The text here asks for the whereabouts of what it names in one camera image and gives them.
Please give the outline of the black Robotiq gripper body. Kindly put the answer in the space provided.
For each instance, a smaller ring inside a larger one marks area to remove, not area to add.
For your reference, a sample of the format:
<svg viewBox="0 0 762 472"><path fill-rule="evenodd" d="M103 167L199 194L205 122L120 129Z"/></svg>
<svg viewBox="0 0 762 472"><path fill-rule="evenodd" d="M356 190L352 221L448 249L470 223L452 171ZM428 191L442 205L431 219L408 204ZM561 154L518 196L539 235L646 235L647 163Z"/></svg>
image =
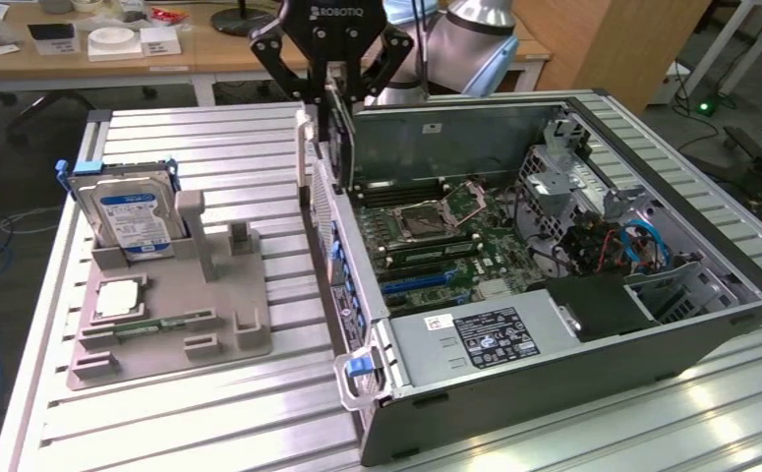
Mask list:
<svg viewBox="0 0 762 472"><path fill-rule="evenodd" d="M283 1L278 19L310 61L359 62L387 27L382 1Z"/></svg>

